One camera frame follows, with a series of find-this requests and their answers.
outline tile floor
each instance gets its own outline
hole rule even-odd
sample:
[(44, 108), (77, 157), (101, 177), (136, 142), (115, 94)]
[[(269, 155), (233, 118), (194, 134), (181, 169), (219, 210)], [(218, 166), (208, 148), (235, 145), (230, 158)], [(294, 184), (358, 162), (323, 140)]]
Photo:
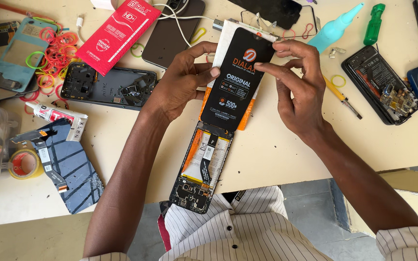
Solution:
[[(328, 180), (305, 181), (281, 186), (288, 219), (316, 248), (335, 261), (382, 261), (375, 239), (349, 233), (335, 222)], [(165, 253), (157, 228), (159, 204), (144, 206), (135, 239), (128, 251), (132, 260), (157, 261)]]

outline white table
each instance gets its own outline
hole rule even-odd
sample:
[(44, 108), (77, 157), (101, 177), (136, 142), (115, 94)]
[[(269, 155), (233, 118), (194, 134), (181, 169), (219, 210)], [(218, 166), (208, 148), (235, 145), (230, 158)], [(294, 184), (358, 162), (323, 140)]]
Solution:
[[(312, 6), (316, 16), (320, 17), (322, 25), (359, 3), (358, 0), (318, 0), (318, 2), (318, 5), (312, 4)], [(366, 5), (347, 28), (344, 36), (331, 46), (344, 48), (347, 53), (338, 53), (333, 59), (328, 58), (327, 50), (321, 56), (322, 73), (325, 76), (328, 78), (334, 74), (345, 76), (348, 83), (341, 88), (341, 91), (350, 99), (363, 119), (358, 120), (329, 90), (325, 92), (323, 117), (333, 125), (346, 144), (377, 171), (418, 165), (418, 111), (401, 126), (383, 124), (340, 67), (345, 58), (363, 47), (370, 10), (373, 5), (380, 2), (387, 4), (378, 41), (381, 54), (401, 77), (404, 77), (409, 69), (417, 67), (418, 28), (411, 0), (365, 0)], [(307, 4), (304, 0), (299, 0), (299, 3)], [(108, 10), (94, 10), (88, 0), (56, 2), (20, 0), (11, 4), (51, 16), (64, 27), (72, 29), (76, 29), (77, 15), (84, 14), (82, 28), (84, 38), (88, 38), (112, 14), (112, 11)], [(228, 18), (239, 20), (242, 10), (226, 0), (207, 0), (204, 15), (220, 20)], [(0, 22), (21, 21), (23, 18), (22, 15), (0, 9)], [(201, 20), (200, 26), (208, 29), (201, 40), (218, 41), (220, 32), (212, 29), (209, 20)], [(146, 45), (152, 29), (153, 27), (138, 42)], [(205, 62), (204, 57), (197, 61)], [(273, 63), (276, 64), (283, 64), (286, 61), (286, 58), (273, 59)], [(164, 70), (143, 62), (140, 58), (134, 58), (129, 53), (118, 62), (117, 66), (152, 70), (157, 72), (159, 79), (164, 73)], [(52, 102), (54, 97), (40, 95), (38, 100)], [(21, 131), (47, 124), (40, 118), (25, 114), (23, 105), (19, 99), (1, 103), (3, 108), (20, 114)], [(78, 102), (69, 102), (69, 105), (72, 110), (89, 116), (81, 143), (99, 176), (107, 183), (138, 112)], [(182, 116), (172, 122), (168, 128), (149, 179), (147, 203), (168, 199), (196, 127), (200, 108), (201, 101), (189, 102)], [(405, 144), (411, 145), (409, 151), (403, 150), (406, 148), (403, 146)], [(281, 122), (277, 113), (275, 78), (266, 74), (253, 107), (253, 117), (249, 119), (245, 131), (235, 133), (216, 192), (329, 177), (331, 177), (330, 173), (316, 154)], [(94, 206), (84, 211), (93, 210)], [(1, 175), (0, 224), (61, 215), (69, 215), (69, 212), (46, 175), (23, 181)]]

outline camera lens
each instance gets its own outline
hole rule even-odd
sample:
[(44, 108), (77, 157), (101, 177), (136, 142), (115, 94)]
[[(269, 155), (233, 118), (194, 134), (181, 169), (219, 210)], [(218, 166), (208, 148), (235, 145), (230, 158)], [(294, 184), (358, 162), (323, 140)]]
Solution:
[(169, 4), (169, 6), (172, 8), (172, 9), (177, 9), (177, 7), (178, 7), (178, 4), (177, 3), (175, 3), (175, 2), (172, 2), (172, 3), (170, 3)]

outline red packaging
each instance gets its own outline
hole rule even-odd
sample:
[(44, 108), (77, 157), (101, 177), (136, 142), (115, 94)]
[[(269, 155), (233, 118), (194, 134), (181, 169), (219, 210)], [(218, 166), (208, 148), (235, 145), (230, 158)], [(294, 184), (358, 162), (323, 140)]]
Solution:
[(143, 0), (126, 0), (76, 54), (105, 76), (160, 14)]

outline yellow screwdriver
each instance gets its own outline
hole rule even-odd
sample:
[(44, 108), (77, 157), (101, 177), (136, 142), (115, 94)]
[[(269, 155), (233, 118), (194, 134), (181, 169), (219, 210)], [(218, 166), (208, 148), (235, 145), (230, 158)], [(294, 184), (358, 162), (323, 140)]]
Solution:
[(336, 89), (336, 87), (327, 79), (327, 77), (325, 77), (325, 75), (322, 74), (322, 76), (324, 77), (325, 83), (327, 84), (328, 89), (330, 89), (330, 91), (332, 91), (336, 97), (338, 97), (340, 99), (340, 101), (346, 105), (356, 116), (359, 120), (362, 119), (362, 116), (351, 106), (351, 104), (348, 101), (348, 98), (346, 98), (343, 94), (341, 94), (340, 91), (338, 91), (338, 89)]

